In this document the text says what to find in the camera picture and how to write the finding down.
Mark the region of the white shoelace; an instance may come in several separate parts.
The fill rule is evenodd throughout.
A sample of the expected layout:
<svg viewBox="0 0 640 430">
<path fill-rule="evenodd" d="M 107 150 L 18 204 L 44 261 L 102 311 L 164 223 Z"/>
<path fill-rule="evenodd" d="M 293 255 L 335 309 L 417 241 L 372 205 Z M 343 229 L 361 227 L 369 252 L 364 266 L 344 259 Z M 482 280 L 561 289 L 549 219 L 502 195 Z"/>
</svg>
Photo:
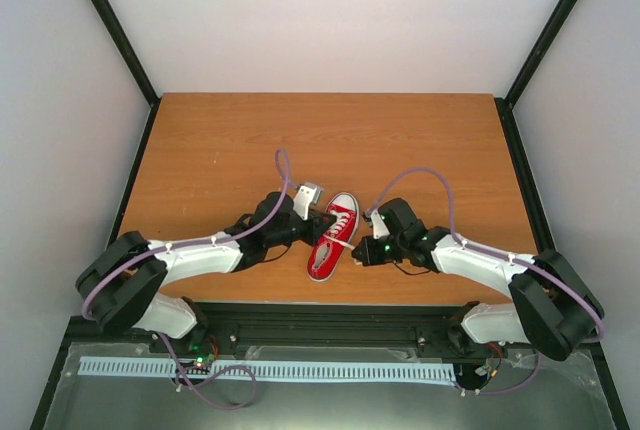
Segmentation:
<svg viewBox="0 0 640 430">
<path fill-rule="evenodd" d="M 327 261 L 336 265 L 345 249 L 349 251 L 355 249 L 351 239 L 358 229 L 358 215 L 342 207 L 330 209 L 329 213 L 336 218 L 336 221 L 324 234 L 329 246 Z"/>
</svg>

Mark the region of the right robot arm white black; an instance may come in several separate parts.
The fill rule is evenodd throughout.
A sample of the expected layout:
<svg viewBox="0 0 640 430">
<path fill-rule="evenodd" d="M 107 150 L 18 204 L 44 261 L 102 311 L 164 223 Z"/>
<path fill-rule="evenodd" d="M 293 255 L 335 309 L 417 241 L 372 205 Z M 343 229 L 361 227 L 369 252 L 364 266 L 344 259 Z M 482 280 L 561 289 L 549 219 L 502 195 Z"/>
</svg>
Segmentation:
<svg viewBox="0 0 640 430">
<path fill-rule="evenodd" d="M 555 250 L 514 254 L 465 239 L 440 226 L 428 228 L 409 204 L 395 198 L 366 217 L 372 233 L 352 257 L 364 266 L 408 261 L 429 272 L 479 283 L 509 298 L 507 304 L 472 303 L 455 323 L 453 345 L 524 343 L 564 361 L 600 336 L 604 309 L 568 260 Z"/>
</svg>

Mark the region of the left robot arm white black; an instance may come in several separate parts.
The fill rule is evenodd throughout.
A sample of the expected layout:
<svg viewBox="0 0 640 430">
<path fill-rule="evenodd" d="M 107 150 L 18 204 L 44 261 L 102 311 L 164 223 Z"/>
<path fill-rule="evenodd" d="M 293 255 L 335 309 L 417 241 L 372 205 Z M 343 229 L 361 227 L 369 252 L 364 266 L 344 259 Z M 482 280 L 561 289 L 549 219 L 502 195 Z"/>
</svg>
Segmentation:
<svg viewBox="0 0 640 430">
<path fill-rule="evenodd" d="M 238 273 L 265 262 L 274 247 L 297 241 L 314 246 L 336 220 L 300 195 L 271 192 L 253 212 L 208 237 L 161 241 L 127 232 L 76 279 L 83 315 L 105 334 L 162 333 L 184 351 L 197 352 L 208 340 L 203 317 L 191 300 L 168 297 L 163 287 L 201 275 Z"/>
</svg>

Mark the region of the red canvas sneaker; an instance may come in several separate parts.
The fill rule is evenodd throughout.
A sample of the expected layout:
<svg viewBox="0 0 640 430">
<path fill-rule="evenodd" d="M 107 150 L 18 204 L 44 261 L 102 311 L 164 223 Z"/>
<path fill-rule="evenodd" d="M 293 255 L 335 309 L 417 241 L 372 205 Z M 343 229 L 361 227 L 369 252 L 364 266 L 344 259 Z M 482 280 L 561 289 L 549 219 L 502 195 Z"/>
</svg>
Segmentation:
<svg viewBox="0 0 640 430">
<path fill-rule="evenodd" d="M 335 195 L 326 212 L 335 221 L 313 247 L 307 262 L 307 275 L 315 282 L 324 282 L 333 275 L 344 250 L 352 249 L 351 239 L 358 229 L 359 204 L 354 195 Z"/>
</svg>

